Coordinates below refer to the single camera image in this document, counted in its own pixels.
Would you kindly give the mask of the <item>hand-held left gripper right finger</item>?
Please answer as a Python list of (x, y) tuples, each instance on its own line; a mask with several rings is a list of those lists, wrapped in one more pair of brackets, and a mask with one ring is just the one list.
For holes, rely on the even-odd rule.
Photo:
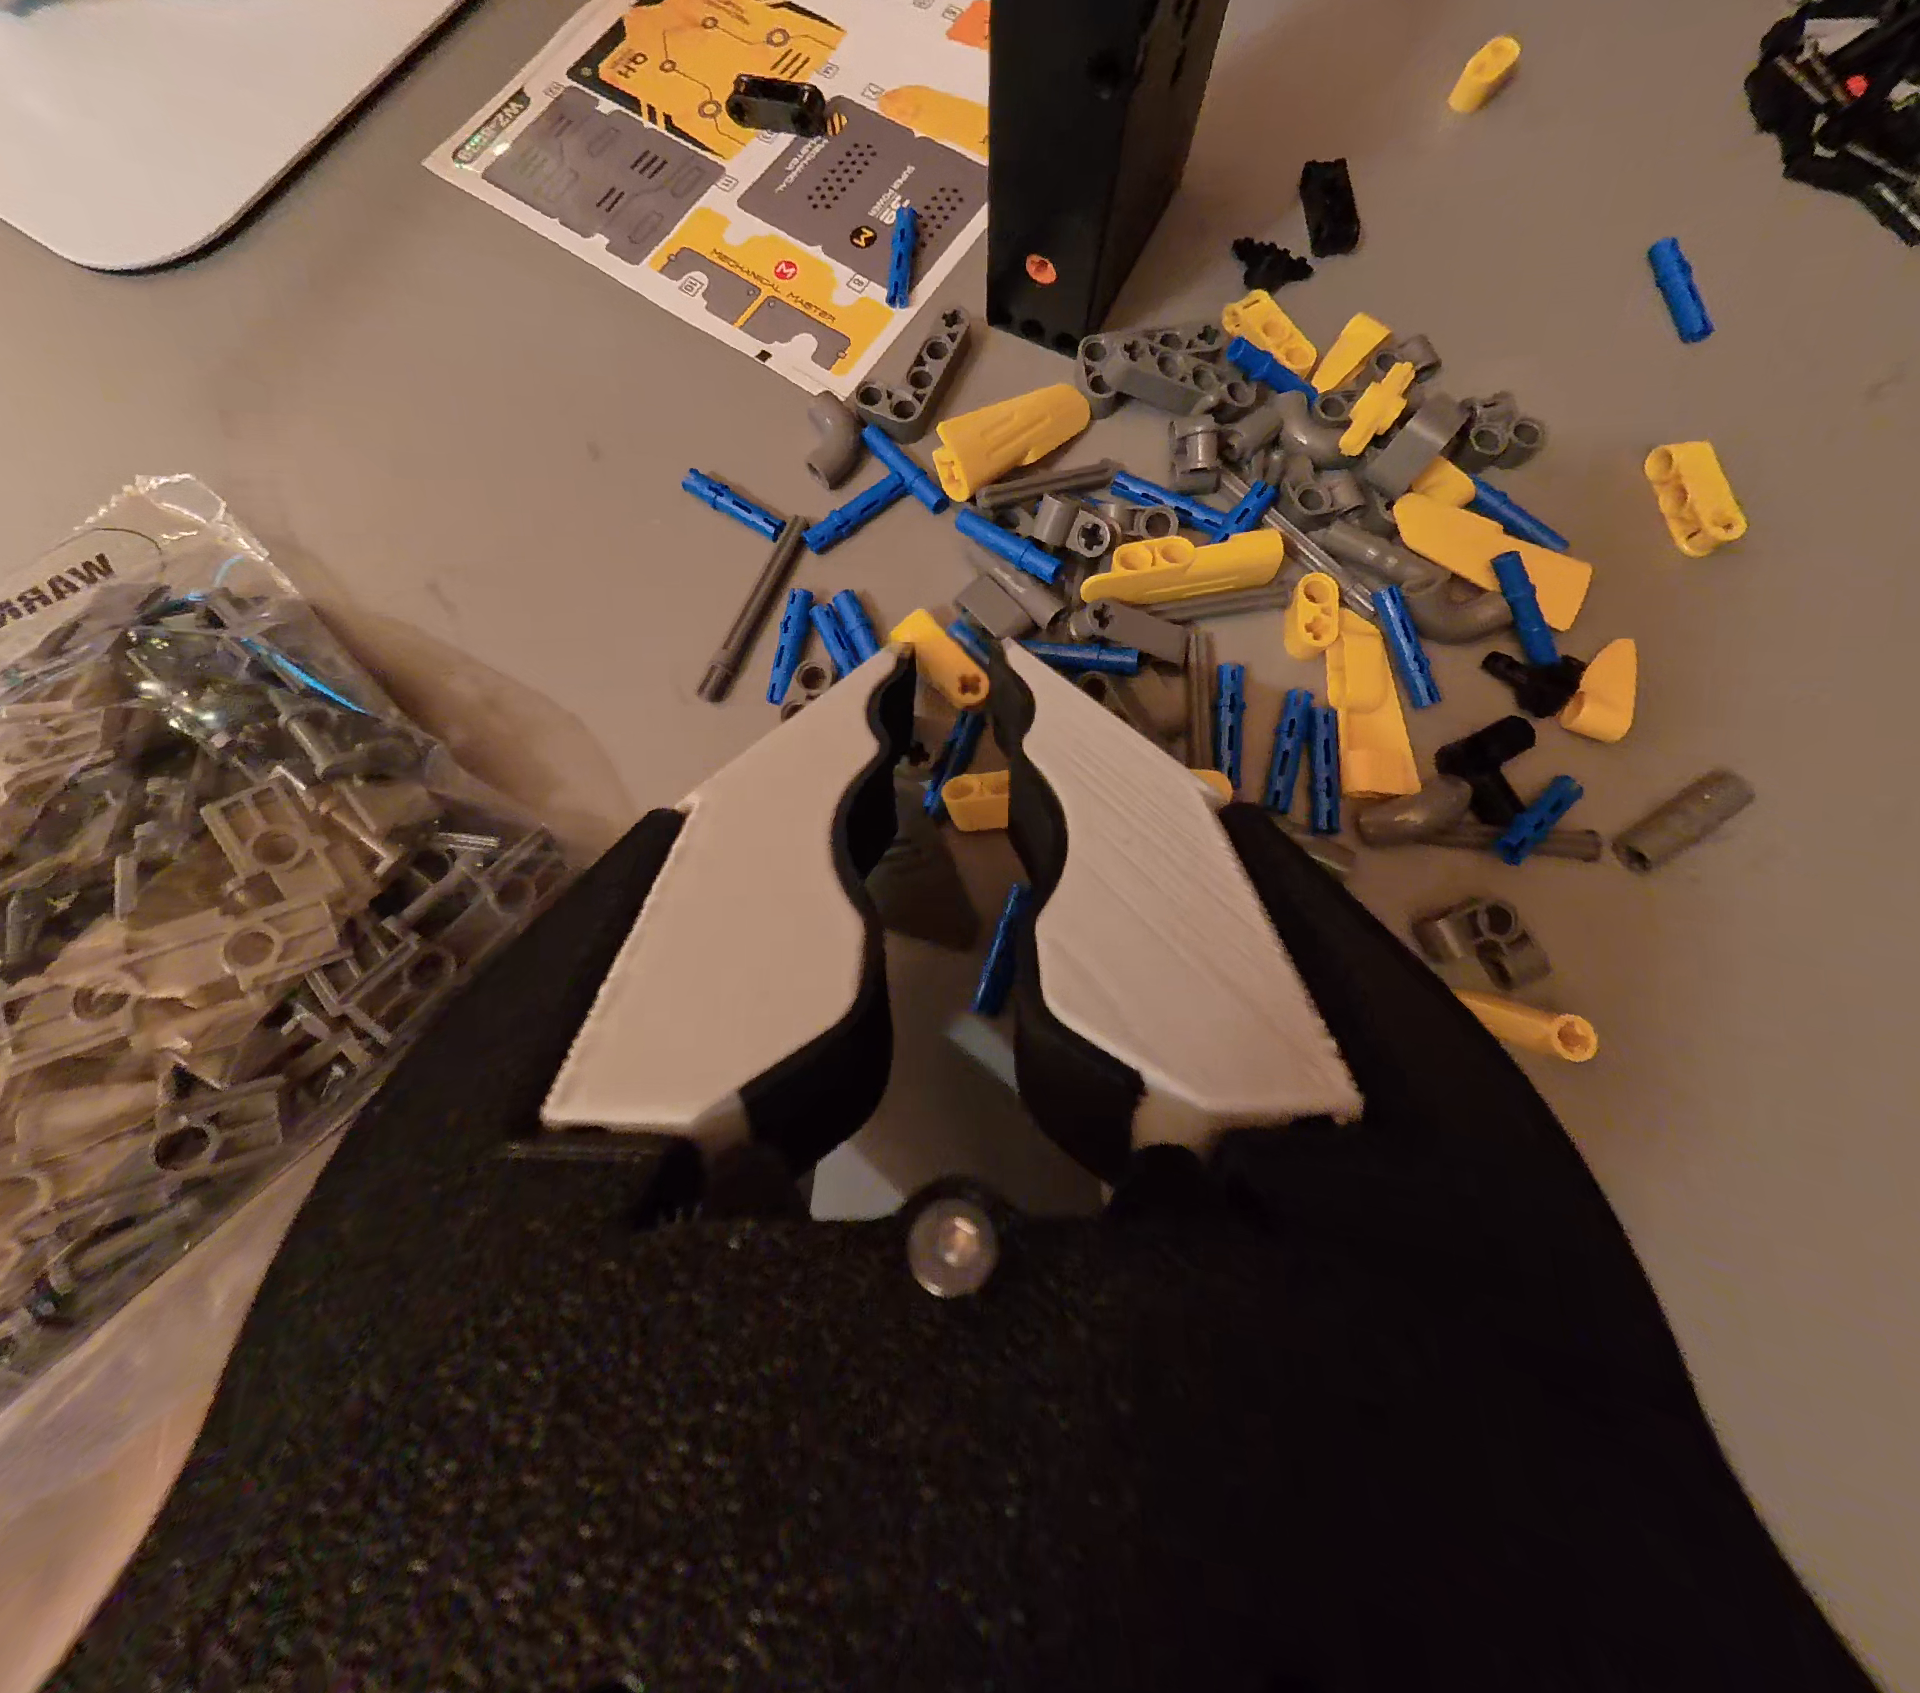
[(1353, 1122), (1362, 1091), (1197, 779), (1031, 651), (998, 659), (1019, 1101), (1097, 1178), (1155, 1147)]

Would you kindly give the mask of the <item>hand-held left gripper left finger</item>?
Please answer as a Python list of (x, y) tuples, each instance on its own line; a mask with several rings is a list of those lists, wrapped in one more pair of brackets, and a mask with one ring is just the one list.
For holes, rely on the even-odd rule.
[(880, 651), (684, 795), (539, 1128), (724, 1152), (756, 1137), (753, 1084), (853, 1027), (884, 951), (848, 822), (866, 786), (891, 822), (914, 695), (912, 657)]

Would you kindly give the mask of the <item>clear bag of grey pieces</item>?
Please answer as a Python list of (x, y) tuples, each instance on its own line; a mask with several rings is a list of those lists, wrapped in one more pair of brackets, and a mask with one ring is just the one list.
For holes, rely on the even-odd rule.
[(202, 481), (1, 591), (4, 1403), (334, 1130), (564, 888)]

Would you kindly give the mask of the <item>white plastic bag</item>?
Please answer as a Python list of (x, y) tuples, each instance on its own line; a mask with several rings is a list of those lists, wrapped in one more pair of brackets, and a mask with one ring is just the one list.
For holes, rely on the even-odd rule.
[[(590, 864), (635, 817), (587, 726), (529, 684), (424, 631), (369, 613), (330, 613), (402, 707), (520, 810)], [(209, 1237), (140, 1291), (64, 1365), (4, 1409), (4, 1595), (24, 1614), (64, 1576), (109, 1579), (150, 1525), (197, 1436), (228, 1352), (288, 1225), (339, 1138), (279, 1165)]]

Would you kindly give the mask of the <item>black perforated block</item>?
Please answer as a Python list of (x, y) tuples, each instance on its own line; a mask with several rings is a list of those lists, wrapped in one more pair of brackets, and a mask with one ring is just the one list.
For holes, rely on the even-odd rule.
[(1072, 351), (1172, 200), (1230, 0), (990, 0), (986, 313)]

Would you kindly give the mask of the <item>pile of plastic building pieces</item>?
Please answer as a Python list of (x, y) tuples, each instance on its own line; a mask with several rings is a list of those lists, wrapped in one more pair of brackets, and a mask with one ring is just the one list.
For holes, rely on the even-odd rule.
[[(1177, 680), (1170, 740), (1217, 802), (1253, 804), (1330, 867), (1337, 838), (1596, 864), (1565, 772), (1514, 766), (1546, 728), (1618, 745), (1637, 710), (1637, 645), (1579, 655), (1591, 571), (1505, 477), (1547, 428), (1508, 392), (1452, 394), (1426, 335), (1356, 313), (1317, 349), (1251, 287), (1212, 320), (1090, 335), (1075, 382), (983, 407), (918, 456), (906, 428), (963, 349), (940, 315), (912, 374), (861, 409), (821, 396), (808, 469), (853, 485), (820, 521), (687, 469), (681, 488), (773, 546), (701, 682), (776, 625), (768, 700), (784, 717), (929, 610), (987, 669), (1031, 651), (1146, 736), (1128, 687)], [(907, 756), (918, 824), (1005, 828), (1010, 776), (979, 769), (987, 702)]]

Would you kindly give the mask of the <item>dark grey tube piece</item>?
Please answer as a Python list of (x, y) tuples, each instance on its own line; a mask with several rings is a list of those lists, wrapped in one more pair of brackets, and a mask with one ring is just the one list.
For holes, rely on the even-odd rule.
[(1758, 799), (1734, 769), (1712, 769), (1685, 782), (1610, 840), (1611, 856), (1633, 872), (1676, 863), (1709, 840)]

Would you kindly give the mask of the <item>printed sticker sheet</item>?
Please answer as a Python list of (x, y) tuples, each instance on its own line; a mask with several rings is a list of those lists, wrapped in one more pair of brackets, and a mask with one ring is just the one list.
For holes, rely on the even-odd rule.
[[(852, 392), (987, 223), (991, 0), (587, 0), (428, 156), (459, 186), (806, 391)], [(817, 137), (730, 122), (808, 80)], [(885, 304), (895, 207), (919, 214)]]

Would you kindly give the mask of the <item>pile of black red pins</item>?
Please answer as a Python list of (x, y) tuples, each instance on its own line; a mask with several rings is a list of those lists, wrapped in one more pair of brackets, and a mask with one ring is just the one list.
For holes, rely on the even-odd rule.
[(1918, 0), (1790, 0), (1743, 101), (1787, 180), (1835, 192), (1918, 244)]

